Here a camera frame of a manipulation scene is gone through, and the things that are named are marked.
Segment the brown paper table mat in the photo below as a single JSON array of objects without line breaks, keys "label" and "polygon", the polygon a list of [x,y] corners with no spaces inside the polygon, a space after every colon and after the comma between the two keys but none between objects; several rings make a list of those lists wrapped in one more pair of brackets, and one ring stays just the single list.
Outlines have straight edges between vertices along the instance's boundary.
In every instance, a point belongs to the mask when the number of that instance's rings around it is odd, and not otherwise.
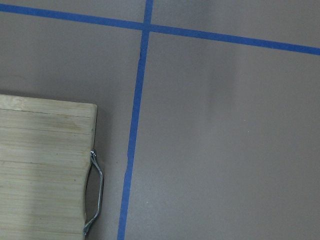
[{"label": "brown paper table mat", "polygon": [[90,240],[320,237],[317,0],[3,0],[0,91],[97,105]]}]

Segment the wooden cutting board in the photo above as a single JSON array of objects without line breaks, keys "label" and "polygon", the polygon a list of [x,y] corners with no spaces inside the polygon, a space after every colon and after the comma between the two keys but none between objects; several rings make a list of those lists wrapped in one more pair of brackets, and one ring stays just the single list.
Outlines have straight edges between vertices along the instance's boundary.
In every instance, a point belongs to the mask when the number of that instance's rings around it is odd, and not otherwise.
[{"label": "wooden cutting board", "polygon": [[1,95],[1,239],[85,239],[96,121],[92,103]]}]

